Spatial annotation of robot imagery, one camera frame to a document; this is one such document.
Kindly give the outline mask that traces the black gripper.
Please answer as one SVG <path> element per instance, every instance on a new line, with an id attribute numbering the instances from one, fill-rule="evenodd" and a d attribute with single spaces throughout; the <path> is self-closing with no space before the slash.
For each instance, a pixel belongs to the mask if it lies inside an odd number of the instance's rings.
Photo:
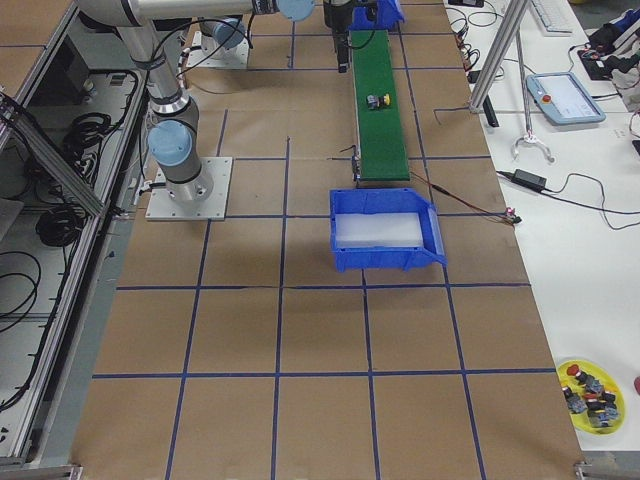
<path id="1" fill-rule="evenodd" d="M 324 22 L 334 35 L 339 73 L 346 73 L 349 68 L 349 42 L 346 33 L 353 22 L 353 10 L 353 0 L 323 1 Z"/>

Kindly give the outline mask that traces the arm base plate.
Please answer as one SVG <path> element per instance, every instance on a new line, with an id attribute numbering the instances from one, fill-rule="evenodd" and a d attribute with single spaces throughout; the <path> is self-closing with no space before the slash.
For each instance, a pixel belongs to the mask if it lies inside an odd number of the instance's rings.
<path id="1" fill-rule="evenodd" d="M 244 70 L 248 67 L 249 43 L 246 39 L 234 47 L 223 47 L 212 54 L 217 47 L 218 44 L 214 40 L 203 41 L 201 32 L 196 31 L 189 48 L 186 66 L 231 70 Z"/>
<path id="2" fill-rule="evenodd" d="M 158 168 L 146 209 L 150 221 L 224 221 L 232 176 L 232 157 L 202 157 L 200 174 L 191 182 L 168 181 Z"/>

